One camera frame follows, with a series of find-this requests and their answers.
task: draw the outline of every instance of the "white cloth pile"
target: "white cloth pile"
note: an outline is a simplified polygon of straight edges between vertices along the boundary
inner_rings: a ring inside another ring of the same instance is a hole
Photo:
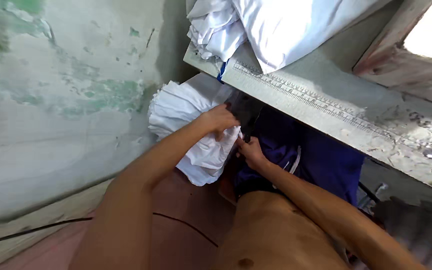
[[[197,0],[187,18],[188,37],[205,60],[217,56],[226,62],[247,40],[230,0]]]
[[[149,105],[149,130],[159,141],[200,114],[223,104],[232,92],[231,86],[204,73],[182,84],[170,81],[158,90]],[[219,142],[214,134],[205,136],[189,149],[176,167],[196,186],[216,181],[236,138],[241,136],[240,129],[240,126],[226,129]]]
[[[188,14],[188,36],[203,59],[215,55],[226,62],[244,42],[243,28],[267,74],[302,58],[390,1],[197,0]]]

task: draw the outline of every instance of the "hand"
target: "hand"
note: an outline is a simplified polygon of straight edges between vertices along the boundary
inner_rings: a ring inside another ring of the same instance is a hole
[[[239,154],[244,155],[246,158],[246,163],[248,163],[249,168],[258,171],[263,167],[269,160],[264,156],[261,151],[261,146],[259,145],[259,140],[256,137],[251,137],[249,143],[245,143],[242,138],[237,138],[236,143],[239,146]]]
[[[196,118],[196,121],[208,129],[208,132],[214,133],[216,141],[220,141],[223,138],[223,132],[226,129],[241,125],[226,107],[226,104],[218,105],[209,111],[203,112]]]

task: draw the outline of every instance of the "red floor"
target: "red floor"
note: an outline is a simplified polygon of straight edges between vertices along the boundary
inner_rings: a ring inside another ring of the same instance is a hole
[[[216,244],[232,224],[235,206],[218,194],[218,183],[197,187],[175,170],[153,194],[153,212],[185,221]],[[67,226],[0,265],[0,270],[65,270],[87,226]],[[216,247],[191,227],[153,215],[152,269],[209,269]]]

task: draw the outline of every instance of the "wall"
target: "wall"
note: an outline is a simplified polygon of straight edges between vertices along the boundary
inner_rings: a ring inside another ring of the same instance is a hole
[[[184,0],[0,0],[0,218],[123,169],[195,70]]]

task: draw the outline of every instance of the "black wire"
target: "black wire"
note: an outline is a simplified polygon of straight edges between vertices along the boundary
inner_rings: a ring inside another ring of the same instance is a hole
[[[187,222],[185,222],[183,220],[180,220],[180,219],[177,219],[177,218],[173,218],[173,217],[170,217],[170,216],[167,216],[167,215],[164,215],[164,214],[156,213],[156,212],[153,212],[153,215],[165,217],[165,218],[168,218],[170,220],[178,221],[178,222],[180,222],[182,224],[185,224],[185,225],[191,227],[196,232],[198,232],[202,237],[206,238],[206,240],[208,240],[209,242],[211,242],[216,248],[218,247],[218,245],[213,240],[211,240],[209,237],[207,237],[202,231],[198,230],[195,226],[193,226],[193,225],[191,225],[191,224],[189,224],[189,223],[187,223]],[[30,229],[30,230],[23,230],[23,231],[20,231],[20,232],[17,232],[17,233],[13,233],[13,234],[10,234],[10,235],[7,235],[7,236],[0,237],[0,242],[4,241],[4,240],[11,239],[11,238],[15,238],[15,237],[18,237],[18,236],[24,236],[24,235],[27,235],[27,234],[30,234],[30,233],[34,233],[34,232],[37,232],[37,231],[40,231],[40,230],[48,229],[48,228],[51,228],[51,227],[54,227],[54,226],[63,225],[63,224],[67,224],[67,223],[85,222],[85,221],[90,221],[92,219],[93,218],[68,219],[68,220],[56,222],[56,223],[53,223],[53,224],[48,224],[48,225],[44,225],[44,226],[37,227],[37,228],[34,228],[34,229]]]
[[[68,220],[57,222],[57,223],[48,224],[48,225],[44,225],[44,226],[37,227],[37,228],[34,228],[34,229],[30,229],[30,230],[23,230],[23,231],[20,231],[20,232],[17,232],[17,233],[13,233],[13,234],[10,234],[10,235],[7,235],[7,236],[0,237],[0,242],[4,241],[4,240],[11,239],[11,238],[15,238],[15,237],[18,237],[18,236],[24,236],[24,235],[27,235],[27,234],[30,234],[30,233],[34,233],[34,232],[37,232],[37,231],[40,231],[40,230],[48,229],[48,228],[51,228],[51,227],[54,227],[54,226],[63,225],[63,224],[66,224],[66,223],[84,222],[84,221],[89,221],[89,220],[92,220],[92,219],[93,218],[68,219]]]
[[[202,231],[198,230],[198,228],[196,228],[195,226],[187,223],[186,221],[183,221],[183,220],[180,220],[180,219],[177,219],[177,218],[173,218],[173,217],[170,217],[170,216],[167,216],[167,215],[163,215],[163,214],[160,214],[160,213],[153,213],[153,215],[165,217],[165,218],[168,218],[170,220],[178,221],[178,222],[180,222],[182,224],[188,225],[193,230],[197,231],[202,237],[206,238],[206,240],[208,240],[209,242],[211,242],[216,248],[218,248],[218,244],[217,243],[215,243],[213,240],[211,240],[209,237],[207,237],[206,234],[204,234]]]
[[[375,203],[379,203],[381,200],[373,193],[369,188],[363,185],[362,182],[357,183],[357,185],[368,195],[369,199],[373,200]]]

